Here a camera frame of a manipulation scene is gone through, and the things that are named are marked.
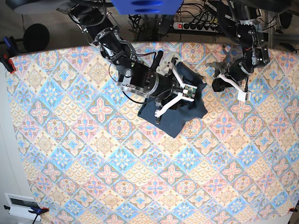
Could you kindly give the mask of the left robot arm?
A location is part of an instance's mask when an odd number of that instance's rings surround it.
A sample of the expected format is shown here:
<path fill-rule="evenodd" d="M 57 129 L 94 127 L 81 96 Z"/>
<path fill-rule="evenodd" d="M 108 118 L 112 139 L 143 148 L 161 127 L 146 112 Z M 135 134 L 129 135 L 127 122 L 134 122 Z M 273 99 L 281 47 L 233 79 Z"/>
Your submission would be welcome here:
<path fill-rule="evenodd" d="M 255 68 L 262 68 L 269 63 L 268 47 L 258 21 L 260 10 L 280 14 L 292 7 L 292 4 L 292 0 L 229 0 L 227 5 L 221 0 L 217 1 L 220 30 L 242 47 L 242 57 L 215 73 L 212 82 L 214 92 L 240 87 Z"/>

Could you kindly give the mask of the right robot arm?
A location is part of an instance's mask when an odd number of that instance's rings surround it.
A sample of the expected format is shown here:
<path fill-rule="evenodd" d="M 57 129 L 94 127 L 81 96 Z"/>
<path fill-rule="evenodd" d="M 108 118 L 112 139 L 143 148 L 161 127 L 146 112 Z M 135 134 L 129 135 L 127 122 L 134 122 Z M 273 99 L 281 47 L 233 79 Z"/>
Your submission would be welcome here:
<path fill-rule="evenodd" d="M 57 10 L 67 14 L 90 37 L 90 45 L 98 47 L 103 58 L 118 71 L 117 85 L 123 92 L 131 92 L 154 101 L 159 116 L 168 109 L 194 101 L 195 88 L 183 82 L 173 62 L 170 74 L 156 72 L 163 56 L 158 51 L 152 65 L 138 60 L 131 42 L 120 36 L 120 27 L 113 25 L 107 9 L 114 7 L 119 14 L 137 13 L 141 16 L 174 15 L 180 5 L 175 0 L 7 0 L 6 4 L 18 14 L 38 14 Z"/>

